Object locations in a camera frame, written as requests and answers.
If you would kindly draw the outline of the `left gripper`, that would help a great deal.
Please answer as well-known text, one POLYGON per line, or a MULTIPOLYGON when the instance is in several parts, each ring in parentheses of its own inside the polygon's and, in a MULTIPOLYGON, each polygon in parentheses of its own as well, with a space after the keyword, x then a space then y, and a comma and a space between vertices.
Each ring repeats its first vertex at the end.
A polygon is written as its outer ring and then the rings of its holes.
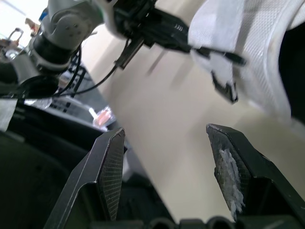
POLYGON ((208 60, 211 54, 219 54, 233 64, 246 65, 246 59, 236 53, 205 46, 195 48, 190 45, 188 43, 189 27, 180 18, 156 9, 155 3, 154 0, 117 1, 113 6, 117 32, 130 40, 143 38, 143 43, 148 47, 158 43, 164 48, 184 53, 195 51, 208 60), (145 30, 151 11, 152 32, 155 38, 145 30))

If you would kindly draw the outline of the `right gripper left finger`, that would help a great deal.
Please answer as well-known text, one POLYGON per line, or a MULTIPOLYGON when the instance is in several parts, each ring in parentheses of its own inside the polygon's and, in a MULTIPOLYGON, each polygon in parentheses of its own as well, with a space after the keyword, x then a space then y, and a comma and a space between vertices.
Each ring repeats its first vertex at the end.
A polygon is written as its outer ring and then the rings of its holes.
POLYGON ((122 188, 125 130, 98 137, 90 152, 71 172, 48 220, 46 229, 77 228, 94 221, 115 221, 122 188))

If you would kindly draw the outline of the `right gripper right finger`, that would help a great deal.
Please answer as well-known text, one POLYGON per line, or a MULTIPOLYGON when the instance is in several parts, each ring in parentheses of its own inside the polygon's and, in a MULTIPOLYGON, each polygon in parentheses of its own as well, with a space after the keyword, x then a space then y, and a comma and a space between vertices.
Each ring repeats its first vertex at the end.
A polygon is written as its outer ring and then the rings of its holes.
POLYGON ((214 176, 233 223, 210 220, 211 227, 232 229, 303 229, 305 202, 276 165, 246 136, 230 127, 206 126, 214 176))

